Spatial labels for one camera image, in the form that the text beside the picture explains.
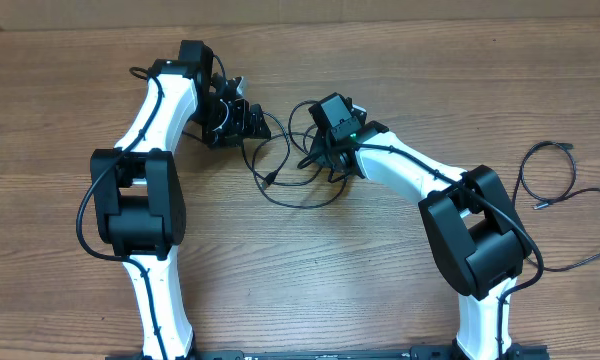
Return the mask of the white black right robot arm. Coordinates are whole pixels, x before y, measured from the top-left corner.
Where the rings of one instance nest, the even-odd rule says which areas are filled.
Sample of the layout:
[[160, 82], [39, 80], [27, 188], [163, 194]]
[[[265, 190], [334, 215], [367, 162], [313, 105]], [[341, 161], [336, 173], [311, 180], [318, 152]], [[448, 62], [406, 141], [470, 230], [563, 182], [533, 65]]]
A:
[[447, 345], [414, 345], [408, 359], [546, 359], [544, 345], [509, 334], [509, 305], [523, 262], [539, 251], [500, 178], [439, 163], [404, 144], [338, 93], [309, 109], [317, 133], [307, 157], [340, 178], [383, 184], [419, 208], [434, 262], [458, 294], [460, 325]]

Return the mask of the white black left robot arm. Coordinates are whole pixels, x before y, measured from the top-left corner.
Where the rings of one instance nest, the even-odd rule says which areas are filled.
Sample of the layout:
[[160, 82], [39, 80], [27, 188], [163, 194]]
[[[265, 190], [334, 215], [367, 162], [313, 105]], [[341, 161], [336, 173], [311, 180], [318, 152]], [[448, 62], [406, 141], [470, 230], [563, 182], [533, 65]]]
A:
[[174, 154], [186, 125], [199, 124], [211, 149], [271, 137], [261, 107], [244, 97], [243, 78], [215, 72], [216, 58], [204, 42], [184, 40], [176, 59], [131, 68], [146, 98], [126, 134], [90, 159], [76, 235], [88, 254], [125, 268], [143, 327], [139, 359], [197, 356], [178, 272], [187, 214]]

